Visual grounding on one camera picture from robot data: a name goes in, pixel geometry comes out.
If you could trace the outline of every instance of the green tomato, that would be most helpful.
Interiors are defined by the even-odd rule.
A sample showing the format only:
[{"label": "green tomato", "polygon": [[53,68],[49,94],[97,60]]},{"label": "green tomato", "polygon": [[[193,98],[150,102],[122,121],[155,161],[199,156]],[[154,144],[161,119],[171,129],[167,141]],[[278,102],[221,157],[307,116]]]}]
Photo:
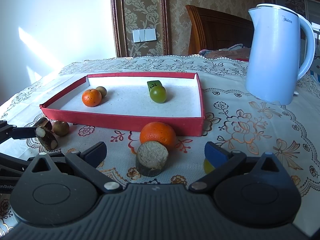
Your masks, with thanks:
[{"label": "green tomato", "polygon": [[211,171],[215,170],[215,167],[213,167],[207,159],[204,159],[203,169],[204,169],[205,174],[209,174]]},{"label": "green tomato", "polygon": [[164,103],[167,100],[167,91],[163,86],[155,86],[150,89],[149,95],[156,103]]}]

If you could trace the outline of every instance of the tablecloth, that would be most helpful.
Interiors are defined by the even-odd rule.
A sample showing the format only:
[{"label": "tablecloth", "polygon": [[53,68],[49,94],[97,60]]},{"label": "tablecloth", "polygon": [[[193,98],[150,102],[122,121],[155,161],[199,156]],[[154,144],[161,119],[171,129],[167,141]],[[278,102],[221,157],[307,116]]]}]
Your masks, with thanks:
[{"label": "tablecloth", "polygon": [[[148,178],[135,168],[135,154],[140,145],[139,133],[94,126],[70,124],[70,133],[58,138],[54,152],[84,151],[99,141],[108,148],[106,159],[98,169],[123,186],[127,183],[183,183],[186,187],[204,176],[204,145],[218,143],[228,151],[241,150],[248,156],[273,152],[288,171],[302,197],[294,221],[306,234],[320,227],[320,86],[309,75],[297,82],[298,96],[288,106],[275,106],[248,93],[244,86],[247,62],[227,58],[207,59],[161,56],[116,58],[72,63],[59,73],[52,73],[12,97],[0,107],[1,119],[9,124],[32,126],[44,116],[39,104],[89,73],[124,71],[198,72],[203,89],[205,121],[201,137],[178,137],[170,152],[166,169]],[[46,151],[35,138],[9,139],[0,152],[28,159]],[[0,236],[16,225],[10,196],[0,199]]]}]

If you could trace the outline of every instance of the tray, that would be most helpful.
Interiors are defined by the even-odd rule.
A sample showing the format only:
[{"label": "tray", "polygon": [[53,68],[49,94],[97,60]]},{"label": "tray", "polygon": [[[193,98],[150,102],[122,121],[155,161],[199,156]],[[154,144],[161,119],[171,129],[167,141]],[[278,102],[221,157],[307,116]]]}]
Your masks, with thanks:
[{"label": "tray", "polygon": [[[168,96],[157,104],[147,81],[160,80]],[[103,86],[108,93],[95,107],[82,102],[85,90]],[[202,90],[197,73],[124,72],[91,74],[80,78],[44,104],[50,119],[140,132],[150,122],[164,122],[180,136],[201,136],[204,122]]]}]

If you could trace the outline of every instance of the orange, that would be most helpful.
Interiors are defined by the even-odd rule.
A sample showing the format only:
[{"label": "orange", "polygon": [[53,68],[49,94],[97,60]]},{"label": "orange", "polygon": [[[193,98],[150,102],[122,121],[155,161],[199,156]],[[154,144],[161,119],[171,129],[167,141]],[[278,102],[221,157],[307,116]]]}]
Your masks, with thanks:
[{"label": "orange", "polygon": [[101,98],[101,93],[96,89],[88,89],[82,94],[82,102],[89,107],[100,104]]},{"label": "orange", "polygon": [[151,122],[142,128],[140,133],[140,142],[156,141],[172,150],[176,144],[177,136],[171,126],[162,122]]}]

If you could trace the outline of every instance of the white floral tablecloth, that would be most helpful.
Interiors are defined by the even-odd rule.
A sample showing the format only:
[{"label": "white floral tablecloth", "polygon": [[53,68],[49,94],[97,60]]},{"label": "white floral tablecloth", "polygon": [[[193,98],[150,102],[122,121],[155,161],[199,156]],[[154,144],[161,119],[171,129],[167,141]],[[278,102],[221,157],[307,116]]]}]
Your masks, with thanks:
[{"label": "white floral tablecloth", "polygon": [[[320,86],[308,75],[297,83],[299,92],[288,106],[265,103],[244,87],[247,62],[227,58],[206,59],[199,55],[116,58],[72,63],[26,88],[0,106],[1,119],[17,126],[32,126],[43,114],[39,104],[53,96],[52,89],[67,87],[88,73],[122,71],[198,72],[204,95],[205,125],[202,137],[179,137],[166,170],[154,178],[141,176],[135,168],[139,133],[71,124],[70,133],[58,138],[55,152],[83,151],[99,141],[108,154],[98,169],[127,183],[184,183],[204,176],[204,145],[259,156],[273,152],[286,168],[302,197],[295,224],[308,235],[320,227]],[[45,151],[37,139],[9,139],[0,152],[28,159]],[[0,198],[0,236],[16,224],[9,195]]]}]

